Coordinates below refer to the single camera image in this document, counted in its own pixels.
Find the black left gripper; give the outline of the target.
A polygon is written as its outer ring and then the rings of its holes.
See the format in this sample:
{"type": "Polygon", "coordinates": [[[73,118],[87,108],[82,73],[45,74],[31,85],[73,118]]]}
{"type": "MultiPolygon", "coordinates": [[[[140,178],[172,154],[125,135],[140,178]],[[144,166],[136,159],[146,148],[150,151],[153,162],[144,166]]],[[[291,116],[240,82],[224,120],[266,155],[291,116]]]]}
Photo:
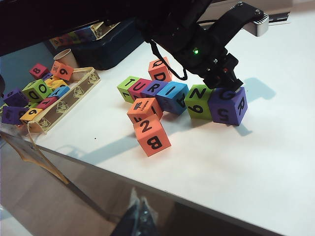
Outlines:
{"type": "Polygon", "coordinates": [[[173,56],[190,73],[203,78],[209,89],[224,87],[236,92],[243,85],[234,73],[238,60],[204,31],[196,32],[173,56]]]}

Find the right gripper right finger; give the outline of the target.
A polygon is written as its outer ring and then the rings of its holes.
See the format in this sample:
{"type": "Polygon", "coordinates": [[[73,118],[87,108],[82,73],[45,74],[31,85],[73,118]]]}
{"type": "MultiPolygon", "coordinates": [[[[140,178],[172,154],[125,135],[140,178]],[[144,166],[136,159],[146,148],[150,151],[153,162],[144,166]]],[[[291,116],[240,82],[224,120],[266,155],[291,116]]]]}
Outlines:
{"type": "Polygon", "coordinates": [[[156,212],[150,207],[146,197],[141,197],[140,209],[140,235],[141,236],[158,236],[156,226],[156,212]]]}

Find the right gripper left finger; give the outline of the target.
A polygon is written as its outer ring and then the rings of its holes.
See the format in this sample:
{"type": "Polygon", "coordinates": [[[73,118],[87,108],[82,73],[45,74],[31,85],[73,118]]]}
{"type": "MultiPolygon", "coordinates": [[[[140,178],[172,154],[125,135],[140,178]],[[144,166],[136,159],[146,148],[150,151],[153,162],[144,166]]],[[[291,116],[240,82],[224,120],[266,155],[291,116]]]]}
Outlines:
{"type": "Polygon", "coordinates": [[[135,188],[132,188],[129,205],[112,232],[113,236],[134,236],[137,231],[137,224],[140,211],[140,199],[135,188]]]}

